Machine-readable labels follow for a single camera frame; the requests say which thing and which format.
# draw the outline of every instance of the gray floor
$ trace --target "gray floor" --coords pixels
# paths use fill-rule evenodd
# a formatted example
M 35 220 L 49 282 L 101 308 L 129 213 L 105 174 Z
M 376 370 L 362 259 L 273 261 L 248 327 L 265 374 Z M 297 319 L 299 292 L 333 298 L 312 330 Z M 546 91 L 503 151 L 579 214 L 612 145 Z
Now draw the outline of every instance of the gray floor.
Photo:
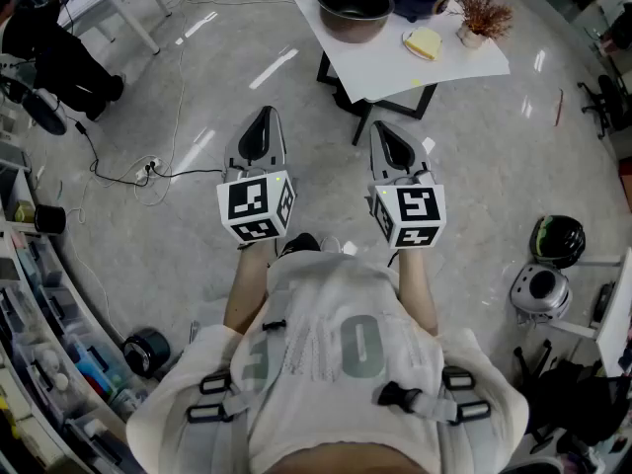
M 580 112 L 584 98 L 576 82 L 593 79 L 545 21 L 519 0 L 506 1 L 514 9 L 513 29 L 499 46 L 511 75 L 439 85 L 422 121 L 382 110 L 373 115 L 436 142 L 431 158 L 446 187 L 448 221 L 427 254 L 441 327 L 472 328 L 497 366 L 511 373 L 511 350 L 517 344 L 525 343 L 530 353 L 545 336 L 558 351 L 575 343 L 546 327 L 518 327 L 507 302 L 512 280 L 528 257 L 535 220 L 544 213 L 577 217 L 588 234 L 587 254 L 621 252 L 629 244 L 631 223 L 616 167 L 595 137 L 593 119 Z M 174 165 L 201 132 L 213 130 L 191 167 L 219 166 L 224 145 L 242 118 L 272 105 L 280 113 L 291 173 L 298 181 L 289 235 L 333 234 L 358 246 L 360 257 L 386 264 L 391 251 L 363 199 L 370 179 L 366 135 L 358 147 L 351 146 L 357 119 L 334 105 L 330 87 L 315 81 L 321 48 L 296 7 L 183 3 L 165 20 L 151 0 L 127 2 L 162 50 L 151 55 L 119 18 L 107 22 L 117 36 L 114 43 L 95 31 L 82 37 L 108 69 L 124 71 L 129 84 L 106 117 L 86 123 L 101 158 L 100 171 L 120 175 L 145 154 L 169 158 L 184 47 L 186 90 Z M 213 10 L 217 18 L 183 45 L 175 44 L 183 29 Z M 249 84 L 287 46 L 298 54 L 251 90 Z M 538 54 L 543 60 L 535 69 Z M 554 127 L 560 89 L 564 105 Z M 413 104 L 416 97 L 419 92 L 411 92 L 401 101 Z M 34 170 L 44 162 L 46 149 L 38 198 L 56 202 L 62 183 L 59 203 L 66 209 L 79 206 L 91 177 L 85 138 L 74 129 L 61 137 L 33 131 L 27 147 L 33 151 Z M 151 325 L 178 351 L 193 319 L 221 319 L 222 311 L 209 304 L 228 293 L 238 252 L 220 224 L 218 181 L 218 175 L 181 178 L 152 207 L 140 204 L 131 188 L 87 185 L 85 224 L 73 212 L 70 234 L 79 257 L 103 283 L 112 321 L 124 335 Z M 138 195 L 150 202 L 166 186 L 159 181 Z M 105 317 L 99 285 L 76 260 L 68 237 L 61 246 L 85 294 Z M 586 311 L 610 275 L 570 274 L 576 298 L 569 317 L 588 323 Z

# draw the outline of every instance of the wire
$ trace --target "wire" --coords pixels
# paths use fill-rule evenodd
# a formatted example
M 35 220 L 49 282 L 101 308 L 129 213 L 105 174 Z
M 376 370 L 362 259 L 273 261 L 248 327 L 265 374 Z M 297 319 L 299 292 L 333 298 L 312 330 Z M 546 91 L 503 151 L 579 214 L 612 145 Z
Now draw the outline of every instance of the wire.
M 75 35 L 75 22 L 72 21 L 72 16 L 70 16 L 70 11 L 68 10 L 68 4 L 63 4 L 64 9 L 66 9 L 66 13 L 68 14 L 68 19 L 70 20 L 70 34 L 72 36 Z
M 395 260 L 395 257 L 399 255 L 399 250 L 397 250 L 395 253 L 393 253 L 393 256 L 391 257 L 391 259 L 388 261 L 388 265 L 386 267 L 390 267 L 393 264 L 393 260 Z
M 26 59 L 24 61 L 18 61 L 17 63 L 9 64 L 10 67 L 17 67 L 18 65 L 24 65 L 25 63 L 35 63 L 34 59 Z
M 185 27 L 187 26 L 187 15 L 182 10 L 182 5 L 180 6 L 180 12 L 182 13 L 183 18 L 185 18 L 183 20 L 183 22 L 182 22 L 182 29 L 180 31 L 180 33 L 183 34 L 185 32 Z M 176 124 L 174 126 L 174 132 L 173 132 L 173 135 L 171 137 L 171 158 L 169 159 L 169 162 L 167 163 L 167 172 L 171 172 L 171 170 L 172 170 L 171 164 L 173 163 L 174 157 L 176 156 L 176 136 L 178 135 L 178 127 L 180 126 L 180 112 L 182 111 L 182 101 L 185 98 L 185 88 L 187 87 L 187 82 L 185 81 L 185 76 L 182 73 L 182 57 L 183 57 L 184 54 L 185 54 L 185 45 L 183 44 L 182 49 L 180 50 L 180 59 L 178 60 L 178 71 L 180 73 L 180 80 L 182 81 L 182 90 L 180 91 L 180 102 L 178 103 L 178 111 L 176 113 Z M 158 205 L 159 203 L 161 203 L 165 199 L 165 197 L 167 196 L 167 192 L 169 191 L 170 187 L 171 187 L 171 178 L 169 178 L 169 181 L 167 183 L 167 188 L 165 188 L 164 193 L 160 196 L 160 198 L 158 198 L 156 201 L 153 201 L 153 202 L 145 202 L 145 201 L 141 200 L 138 197 L 138 194 L 136 193 L 136 186 L 134 186 L 134 196 L 136 197 L 136 200 L 138 200 L 143 205 L 145 205 L 147 207 L 151 207 L 153 205 Z
M 77 211 L 77 221 L 79 221 L 79 224 L 82 224 L 82 225 L 85 224 L 85 222 L 86 222 L 86 211 L 83 208 L 83 200 L 86 197 L 86 190 L 88 189 L 88 185 L 90 184 L 90 180 L 92 180 L 92 179 L 94 179 L 94 178 L 91 176 L 88 179 L 88 181 L 86 181 L 86 185 L 83 187 L 83 194 L 81 194 L 81 201 L 79 202 L 79 206 L 71 208 L 66 213 L 66 217 L 68 217 L 68 216 L 70 216 L 71 213 L 73 213 L 76 210 Z M 72 232 L 70 231 L 70 225 L 67 224 L 67 223 L 66 223 L 66 230 L 68 231 L 68 240 L 70 241 L 70 246 L 72 247 L 72 251 L 75 254 L 75 258 L 77 259 L 77 261 L 81 265 L 83 265 L 90 272 L 90 274 L 92 274 L 92 276 L 97 280 L 97 283 L 101 287 L 101 291 L 103 292 L 103 296 L 106 299 L 106 314 L 108 315 L 108 322 L 110 323 L 110 326 L 112 327 L 112 329 L 117 333 L 119 338 L 123 341 L 125 339 L 125 337 L 122 335 L 121 332 L 119 332 L 119 330 L 115 326 L 114 322 L 112 321 L 112 316 L 110 315 L 110 300 L 108 299 L 108 293 L 106 292 L 105 287 L 101 283 L 101 280 L 99 279 L 97 274 L 88 266 L 88 264 L 86 264 L 83 260 L 81 260 L 79 258 L 79 255 L 77 254 L 77 248 L 75 248 L 75 243 L 72 240 Z
M 251 5 L 251 4 L 295 4 L 291 0 L 248 0 L 246 2 L 218 2 L 218 0 L 206 0 L 206 1 L 189 1 L 190 4 L 215 4 L 215 5 Z
M 224 171 L 220 169 L 195 169 L 195 170 L 186 170 L 185 172 L 179 172 L 178 174 L 174 174 L 172 176 L 166 176 L 166 175 L 161 174 L 155 169 L 154 162 L 150 162 L 149 166 L 151 167 L 151 170 L 156 173 L 157 176 L 160 176 L 161 178 L 167 178 L 167 179 L 177 178 L 178 176 L 184 176 L 186 174 L 208 173 L 208 172 L 220 172 L 221 174 L 224 173 Z
M 46 169 L 46 163 L 48 161 L 48 146 L 46 145 L 46 139 L 43 140 L 43 165 L 41 165 L 41 167 L 39 167 L 39 169 L 41 170 L 38 171 L 38 173 L 36 174 L 36 187 L 35 190 L 37 190 L 40 187 L 40 179 L 41 176 L 43 175 L 43 171 Z
M 95 161 L 93 161 L 92 164 L 90 164 L 90 168 L 88 170 L 90 170 L 90 172 L 92 172 L 96 177 L 98 177 L 100 179 L 105 179 L 106 181 L 110 181 L 110 183 L 108 185 L 106 185 L 106 186 L 101 184 L 101 183 L 99 183 L 101 186 L 103 186 L 104 188 L 108 188 L 113 183 L 120 183 L 122 185 L 130 185 L 130 186 L 134 186 L 134 187 L 144 188 L 144 187 L 146 187 L 149 184 L 149 177 L 148 176 L 146 178 L 146 181 L 142 185 L 139 185 L 137 182 L 133 183 L 132 181 L 123 181 L 122 178 L 129 173 L 129 170 L 131 170 L 131 167 L 127 170 L 127 172 L 125 172 L 125 174 L 123 174 L 119 178 L 109 178 L 107 176 L 102 176 L 101 174 L 99 174 L 99 171 L 98 171 L 99 155 L 97 155 L 97 150 L 95 149 L 95 145 L 92 143 L 92 139 L 90 138 L 90 135 L 88 135 L 88 130 L 85 128 L 85 126 L 83 124 L 81 124 L 81 122 L 77 121 L 77 119 L 71 118 L 71 117 L 68 117 L 68 118 L 72 119 L 73 121 L 75 121 L 75 127 L 77 128 L 79 133 L 81 133 L 81 134 L 86 136 L 86 138 L 88 139 L 88 142 L 90 143 L 90 147 L 92 148 L 92 153 L 95 155 Z M 140 160 L 143 160 L 145 158 L 146 157 L 140 158 L 135 163 L 138 163 Z

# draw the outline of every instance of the electrical cord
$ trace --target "electrical cord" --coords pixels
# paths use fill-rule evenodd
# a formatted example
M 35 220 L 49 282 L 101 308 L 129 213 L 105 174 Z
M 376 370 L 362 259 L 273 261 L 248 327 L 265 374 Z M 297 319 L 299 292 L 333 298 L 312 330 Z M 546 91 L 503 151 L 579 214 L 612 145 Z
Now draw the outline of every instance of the electrical cord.
M 182 22 L 182 29 L 181 29 L 181 34 L 183 34 L 185 32 L 185 27 L 187 26 L 187 15 L 185 14 L 185 12 L 182 10 L 182 2 L 183 0 L 180 0 L 180 12 L 182 13 L 182 16 L 184 18 L 183 22 Z M 185 81 L 185 76 L 182 73 L 182 57 L 185 54 L 185 47 L 183 45 L 182 49 L 180 50 L 180 59 L 178 60 L 178 72 L 180 73 L 180 80 L 182 82 L 182 90 L 180 91 L 180 102 L 178 103 L 178 111 L 176 112 L 176 124 L 174 125 L 174 132 L 171 138 L 171 158 L 169 159 L 169 162 L 167 162 L 167 172 L 171 172 L 172 168 L 171 165 L 174 161 L 174 157 L 176 156 L 176 136 L 178 135 L 178 127 L 180 126 L 180 112 L 182 111 L 182 101 L 185 98 L 185 88 L 187 87 L 187 82 Z M 145 202 L 143 200 L 141 200 L 138 197 L 138 194 L 136 193 L 136 186 L 134 186 L 134 196 L 136 197 L 136 199 L 142 203 L 143 205 L 147 206 L 147 207 L 151 207 L 153 205 L 158 205 L 159 203 L 161 203 L 165 197 L 167 196 L 167 193 L 169 192 L 169 188 L 171 187 L 171 178 L 168 178 L 169 181 L 167 182 L 167 188 L 165 188 L 164 193 L 156 200 L 153 202 Z
M 399 250 L 397 250 L 395 253 L 393 253 L 393 256 L 388 261 L 388 265 L 386 267 L 390 267 L 393 264 L 393 261 L 395 260 L 395 257 L 398 256 L 398 255 L 399 255 Z
M 151 167 L 151 170 L 157 175 L 160 176 L 161 178 L 167 178 L 167 179 L 171 179 L 171 178 L 177 178 L 178 176 L 184 176 L 186 174 L 197 174 L 197 173 L 209 173 L 209 172 L 219 172 L 221 174 L 224 173 L 223 170 L 220 169 L 194 169 L 194 170 L 186 170 L 184 172 L 179 172 L 178 174 L 173 174 L 170 176 L 167 175 L 163 175 L 160 172 L 158 172 L 155 168 L 155 163 L 154 162 L 149 162 L 149 167 Z
M 10 67 L 17 67 L 18 65 L 24 65 L 25 63 L 35 63 L 34 59 L 26 59 L 24 61 L 18 61 L 17 63 L 10 63 Z
M 248 0 L 245 2 L 219 2 L 218 0 L 206 0 L 206 1 L 189 1 L 190 4 L 215 4 L 215 5 L 251 5 L 251 4 L 295 4 L 291 0 Z
M 86 138 L 88 139 L 88 142 L 90 143 L 90 147 L 92 148 L 92 153 L 95 155 L 95 161 L 92 162 L 92 164 L 90 165 L 90 172 L 92 172 L 96 177 L 100 178 L 100 179 L 105 179 L 106 181 L 111 181 L 110 184 L 108 185 L 111 186 L 113 183 L 120 183 L 122 185 L 130 185 L 130 186 L 134 186 L 134 187 L 139 187 L 139 188 L 144 188 L 149 184 L 149 176 L 147 176 L 146 181 L 139 185 L 138 183 L 133 183 L 132 181 L 123 181 L 121 178 L 115 179 L 115 178 L 109 178 L 107 176 L 102 176 L 101 174 L 99 174 L 98 171 L 98 167 L 99 167 L 99 156 L 97 155 L 97 150 L 95 149 L 95 145 L 92 143 L 92 139 L 90 138 L 90 135 L 88 135 L 88 130 L 86 130 L 86 127 L 81 124 L 80 121 L 78 121 L 77 119 L 71 118 L 73 121 L 75 121 L 75 128 L 77 128 L 77 130 L 79 131 L 79 133 L 83 134 L 86 136 Z
M 68 5 L 63 4 L 63 7 L 66 10 L 66 13 L 68 14 L 68 19 L 70 20 L 70 34 L 74 36 L 75 35 L 75 22 L 72 21 L 72 16 L 70 16 L 70 11 L 68 10 Z
M 69 217 L 70 214 L 72 214 L 74 211 L 77 211 L 77 221 L 79 221 L 79 224 L 81 224 L 81 225 L 86 223 L 86 211 L 83 208 L 83 200 L 86 197 L 86 190 L 88 189 L 88 185 L 90 184 L 90 180 L 91 179 L 94 179 L 94 177 L 91 176 L 90 179 L 88 179 L 88 181 L 86 181 L 86 184 L 83 187 L 83 193 L 81 194 L 81 201 L 79 202 L 79 206 L 78 207 L 72 207 L 71 209 L 68 210 L 68 212 L 66 212 L 66 217 Z M 82 266 L 84 266 L 90 272 L 90 274 L 92 274 L 94 279 L 97 280 L 97 283 L 101 287 L 101 291 L 103 292 L 103 296 L 106 299 L 106 314 L 108 315 L 108 322 L 110 323 L 110 326 L 117 333 L 117 335 L 119 336 L 120 340 L 124 341 L 125 337 L 122 335 L 122 333 L 119 331 L 119 329 L 117 329 L 117 327 L 115 326 L 114 322 L 112 321 L 112 316 L 110 315 L 110 300 L 108 299 L 108 293 L 106 292 L 105 287 L 101 283 L 101 280 L 99 279 L 97 274 L 90 268 L 90 266 L 88 264 L 86 264 L 83 260 L 81 260 L 81 258 L 79 258 L 79 255 L 77 254 L 77 248 L 75 248 L 75 243 L 74 243 L 74 241 L 72 239 L 72 232 L 70 230 L 70 224 L 69 223 L 66 223 L 66 231 L 68 232 L 68 236 L 67 237 L 68 237 L 68 240 L 70 241 L 70 246 L 72 247 L 72 252 L 75 254 L 75 258 L 77 259 L 77 261 Z

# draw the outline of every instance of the black cable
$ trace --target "black cable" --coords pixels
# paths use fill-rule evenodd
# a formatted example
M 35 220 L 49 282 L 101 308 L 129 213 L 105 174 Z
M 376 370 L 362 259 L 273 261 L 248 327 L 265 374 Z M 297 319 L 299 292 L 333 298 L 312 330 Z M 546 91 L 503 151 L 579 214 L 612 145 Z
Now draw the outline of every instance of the black cable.
M 71 118 L 71 117 L 68 117 L 68 118 L 75 121 L 75 128 L 77 128 L 79 133 L 82 133 L 83 135 L 85 135 L 86 138 L 88 139 L 88 142 L 90 142 L 90 147 L 92 148 L 92 152 L 95 155 L 95 161 L 92 162 L 92 164 L 90 165 L 90 172 L 92 172 L 98 178 L 105 179 L 106 181 L 113 181 L 115 183 L 121 183 L 122 185 L 138 186 L 139 188 L 144 188 L 147 186 L 147 184 L 149 183 L 149 175 L 147 175 L 145 183 L 139 185 L 138 183 L 132 183 L 131 181 L 123 181 L 121 179 L 109 178 L 109 177 L 102 176 L 101 174 L 99 174 L 99 172 L 97 171 L 97 167 L 99 167 L 99 156 L 97 156 L 97 150 L 95 149 L 95 146 L 92 143 L 92 139 L 90 138 L 90 135 L 88 135 L 88 130 L 86 130 L 86 127 L 83 124 L 81 124 L 77 119 Z
M 399 255 L 399 250 L 397 250 L 395 253 L 393 253 L 393 256 L 391 257 L 391 259 L 388 261 L 388 265 L 386 267 L 390 267 L 393 263 L 393 260 L 395 260 L 395 257 Z
M 178 174 L 174 174 L 172 176 L 165 176 L 156 170 L 156 164 L 154 162 L 149 162 L 149 166 L 151 167 L 151 170 L 156 173 L 157 176 L 160 176 L 161 178 L 167 178 L 167 179 L 177 178 L 178 176 L 184 176 L 185 174 L 196 174 L 198 172 L 200 173 L 220 172 L 222 174 L 224 173 L 224 171 L 220 169 L 195 169 L 195 170 L 186 170 L 185 172 L 179 172 Z
M 70 11 L 68 10 L 68 5 L 64 4 L 63 5 L 66 9 L 66 13 L 68 14 L 68 19 L 70 20 L 70 34 L 72 36 L 75 35 L 75 22 L 72 21 L 72 16 L 70 16 Z
M 34 59 L 26 59 L 24 61 L 18 61 L 17 63 L 10 63 L 10 67 L 17 67 L 18 65 L 24 65 L 25 63 L 35 63 Z

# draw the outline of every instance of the white table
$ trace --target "white table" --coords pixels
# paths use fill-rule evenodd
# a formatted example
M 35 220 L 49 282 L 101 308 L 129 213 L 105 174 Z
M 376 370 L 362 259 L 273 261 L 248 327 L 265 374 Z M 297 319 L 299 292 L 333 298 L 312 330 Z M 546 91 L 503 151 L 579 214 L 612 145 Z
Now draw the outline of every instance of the white table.
M 320 20 L 317 0 L 294 1 L 324 50 L 317 80 L 327 84 L 335 82 L 334 78 L 327 75 L 331 61 L 351 102 L 362 99 L 368 101 L 355 132 L 354 145 L 374 105 L 421 119 L 436 83 L 510 73 L 509 62 L 492 40 L 486 40 L 476 50 L 465 47 L 456 36 L 462 18 L 449 15 L 447 11 L 416 24 L 393 14 L 374 39 L 367 43 L 346 43 L 329 35 Z M 452 0 L 448 10 L 458 9 L 458 4 Z M 435 30 L 443 39 L 442 50 L 436 61 L 419 58 L 403 44 L 403 34 L 420 26 Z M 415 109 L 382 100 L 422 86 L 425 89 Z
M 59 13 L 57 23 L 60 27 L 67 29 L 72 26 L 73 22 L 76 24 L 79 19 L 88 17 L 90 13 L 95 11 L 101 4 L 107 1 L 112 4 L 114 10 L 118 12 L 125 22 L 133 28 L 133 30 L 140 36 L 154 54 L 160 52 L 158 44 L 149 36 L 145 29 L 142 28 L 140 23 L 138 23 L 138 20 L 133 17 L 121 0 L 69 0 L 66 4 L 66 9 L 62 9 Z M 167 6 L 162 0 L 155 1 L 158 4 L 158 7 L 160 7 L 165 13 L 165 16 L 171 16 L 171 11 L 167 9 Z M 95 27 L 110 41 L 114 40 L 110 37 L 108 31 L 105 30 L 99 23 L 97 23 Z
M 579 259 L 575 265 L 620 268 L 603 319 L 596 329 L 561 320 L 550 321 L 547 325 L 594 340 L 606 375 L 617 377 L 623 373 L 619 366 L 619 359 L 627 345 L 632 315 L 632 249 L 627 248 L 622 257 L 583 258 Z

